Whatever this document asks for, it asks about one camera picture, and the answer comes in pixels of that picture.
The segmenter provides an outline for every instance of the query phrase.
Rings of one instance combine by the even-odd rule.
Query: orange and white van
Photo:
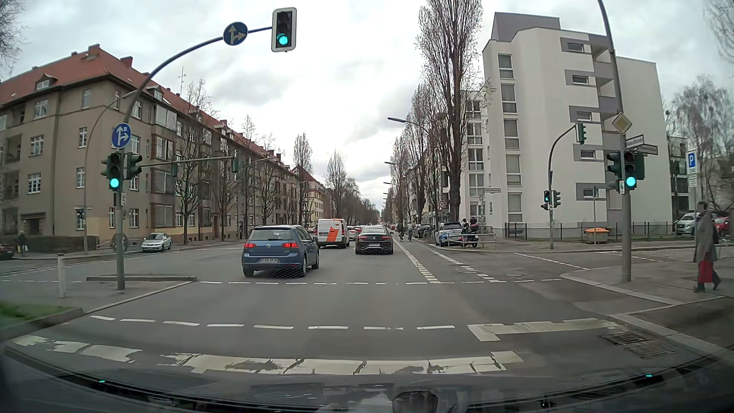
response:
[[[316,233],[319,236],[319,240],[316,241],[319,248],[325,245],[338,245],[339,248],[349,246],[346,221],[341,218],[319,220],[319,223],[316,224]]]

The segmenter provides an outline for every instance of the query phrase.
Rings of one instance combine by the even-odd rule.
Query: drain grate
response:
[[[634,342],[643,342],[649,340],[647,337],[634,333],[632,331],[610,334],[608,336],[601,336],[601,338],[609,341],[611,344],[614,345],[632,344]]]
[[[625,347],[625,350],[630,351],[641,359],[651,359],[653,357],[677,353],[677,351],[670,347],[666,347],[659,342],[639,342]]]

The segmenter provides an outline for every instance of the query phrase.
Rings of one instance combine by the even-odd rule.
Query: car window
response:
[[[293,240],[290,228],[255,228],[250,234],[250,241],[290,241]]]

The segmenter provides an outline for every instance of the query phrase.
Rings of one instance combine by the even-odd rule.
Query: blue volkswagen golf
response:
[[[242,249],[242,273],[251,277],[255,271],[287,270],[297,276],[319,267],[319,248],[300,225],[255,227]]]

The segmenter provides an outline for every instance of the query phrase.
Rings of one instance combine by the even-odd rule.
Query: white bollard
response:
[[[66,297],[66,270],[64,268],[64,253],[57,256],[59,272],[59,297]]]

